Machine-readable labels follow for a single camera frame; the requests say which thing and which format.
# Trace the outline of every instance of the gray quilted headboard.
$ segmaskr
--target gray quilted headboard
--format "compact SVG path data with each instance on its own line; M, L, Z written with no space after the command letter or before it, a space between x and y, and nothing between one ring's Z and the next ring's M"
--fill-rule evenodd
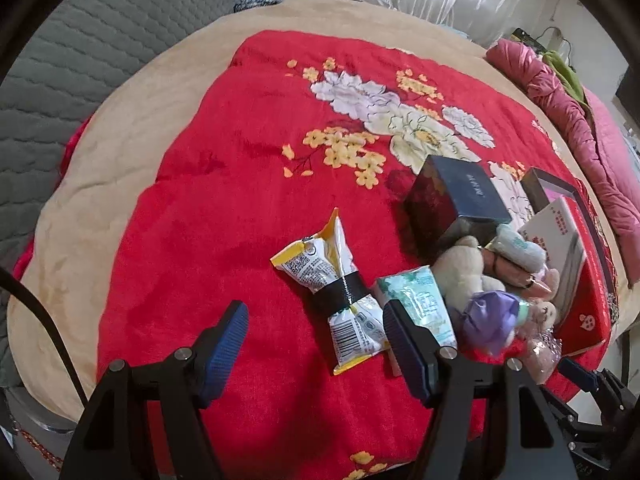
M64 0L0 86L0 265L11 269L58 180L64 146L155 56L237 0ZM0 386L19 382L0 297Z

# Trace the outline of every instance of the white wall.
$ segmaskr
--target white wall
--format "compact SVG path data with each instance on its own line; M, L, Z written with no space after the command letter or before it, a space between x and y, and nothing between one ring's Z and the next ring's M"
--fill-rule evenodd
M613 118L622 128L624 118L612 99L628 63L606 31L578 0L521 0L531 6L522 11L521 25L534 38L553 25L572 44L571 62L583 86L607 105Z

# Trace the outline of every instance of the qr code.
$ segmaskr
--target qr code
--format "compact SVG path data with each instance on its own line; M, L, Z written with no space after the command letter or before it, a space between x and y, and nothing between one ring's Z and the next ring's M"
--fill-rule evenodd
M284 264L284 267L289 269L292 274L298 275L309 261L311 260L307 258L304 253L300 253L298 256L290 259L286 264Z

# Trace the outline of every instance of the rolled pink comforter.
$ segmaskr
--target rolled pink comforter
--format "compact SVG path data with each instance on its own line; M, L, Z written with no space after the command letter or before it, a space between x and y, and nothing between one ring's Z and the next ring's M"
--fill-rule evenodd
M585 89L593 117L569 97L553 70L528 46L508 40L486 53L486 60L519 85L558 128L593 187L618 238L629 285L640 280L640 183L624 139L605 105Z

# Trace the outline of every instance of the red blanket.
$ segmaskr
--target red blanket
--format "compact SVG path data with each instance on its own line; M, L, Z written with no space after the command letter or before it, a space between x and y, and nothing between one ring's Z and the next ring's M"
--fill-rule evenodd
M430 412L384 355L332 376L326 320L269 259L338 206L366 282L417 266L402 200L429 153L478 160L513 193L515 218L529 212L510 175L536 166L574 182L528 110L447 66L358 40L247 39L138 200L98 374L115 358L162 360L240 299L249 333L204 412L229 478L353 480L412 460ZM593 368L604 350L580 360ZM549 385L576 391L557 375ZM476 406L472 433L481 419Z

